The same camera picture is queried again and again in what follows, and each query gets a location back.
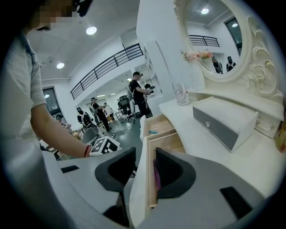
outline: white box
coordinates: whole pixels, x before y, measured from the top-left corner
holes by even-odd
[[[252,134],[258,112],[210,97],[193,104],[193,117],[233,152]]]
[[[114,152],[120,149],[120,143],[111,137],[105,136],[97,139],[89,155],[91,157]]]

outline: open drawer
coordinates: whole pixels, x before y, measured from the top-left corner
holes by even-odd
[[[155,182],[154,160],[156,159],[156,148],[171,149],[185,153],[185,149],[177,133],[157,138],[148,142],[147,155],[147,207],[153,208],[157,205],[157,187]]]
[[[153,161],[156,148],[171,149],[185,153],[175,129],[146,136],[143,139],[140,163],[130,193],[129,209],[134,227],[137,227],[157,203]]]
[[[146,116],[143,116],[140,119],[140,125],[141,125],[140,139],[142,142],[144,137],[154,135],[152,133],[149,133],[149,131],[162,133],[174,129],[174,126],[163,114],[148,119],[146,118]]]

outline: red bracelet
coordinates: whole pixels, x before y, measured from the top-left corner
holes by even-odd
[[[87,152],[88,152],[88,149],[89,149],[89,145],[86,147],[85,149],[85,152],[84,152],[84,157],[86,156]]]

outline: cable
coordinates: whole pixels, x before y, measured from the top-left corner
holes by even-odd
[[[121,133],[121,132],[123,132],[123,131],[126,131],[126,130],[129,130],[130,128],[132,128],[134,126],[134,123],[132,124],[132,126],[131,127],[128,127],[127,129],[125,129],[125,130],[122,130],[122,131],[119,131],[119,132],[117,132],[117,133],[114,133],[114,134],[118,134],[118,133]]]

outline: black headset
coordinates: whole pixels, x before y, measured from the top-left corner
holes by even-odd
[[[73,0],[72,3],[80,17],[84,17],[88,12],[89,6],[92,1],[93,0]]]

